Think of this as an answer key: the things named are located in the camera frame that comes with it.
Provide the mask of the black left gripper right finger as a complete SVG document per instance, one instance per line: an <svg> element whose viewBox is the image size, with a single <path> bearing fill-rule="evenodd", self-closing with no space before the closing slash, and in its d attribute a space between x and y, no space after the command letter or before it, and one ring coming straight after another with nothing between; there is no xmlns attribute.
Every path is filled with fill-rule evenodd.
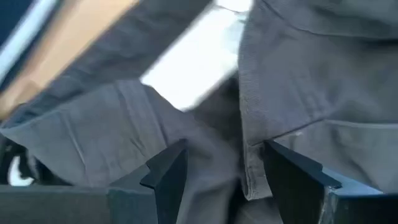
<svg viewBox="0 0 398 224"><path fill-rule="evenodd" d="M328 189L341 187L322 164L274 141L264 141L264 170L284 224L318 224Z"/></svg>

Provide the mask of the dark grey garment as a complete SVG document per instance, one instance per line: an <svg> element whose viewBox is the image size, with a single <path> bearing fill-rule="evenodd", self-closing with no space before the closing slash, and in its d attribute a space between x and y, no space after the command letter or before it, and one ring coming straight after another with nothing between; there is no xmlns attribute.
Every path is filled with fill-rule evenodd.
<svg viewBox="0 0 398 224"><path fill-rule="evenodd" d="M284 224L264 141L323 166L318 224L398 224L398 0L254 0L237 69L176 109L140 77L211 0L140 0L0 123L37 182L0 222L158 224L146 162L187 140L176 224Z"/></svg>

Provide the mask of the navy white bin, handwritten label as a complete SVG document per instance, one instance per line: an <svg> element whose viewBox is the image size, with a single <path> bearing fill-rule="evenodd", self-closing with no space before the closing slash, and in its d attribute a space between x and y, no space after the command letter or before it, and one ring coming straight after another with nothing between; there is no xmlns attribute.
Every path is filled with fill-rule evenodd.
<svg viewBox="0 0 398 224"><path fill-rule="evenodd" d="M67 0L0 0L0 93L14 81Z"/></svg>

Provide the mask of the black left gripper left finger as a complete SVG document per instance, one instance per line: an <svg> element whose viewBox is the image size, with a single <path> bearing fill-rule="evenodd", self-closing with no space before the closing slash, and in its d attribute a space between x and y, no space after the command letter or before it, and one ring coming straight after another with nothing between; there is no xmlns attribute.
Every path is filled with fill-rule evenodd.
<svg viewBox="0 0 398 224"><path fill-rule="evenodd" d="M187 179L187 140L181 139L146 162L140 184L154 191L158 224L176 224Z"/></svg>

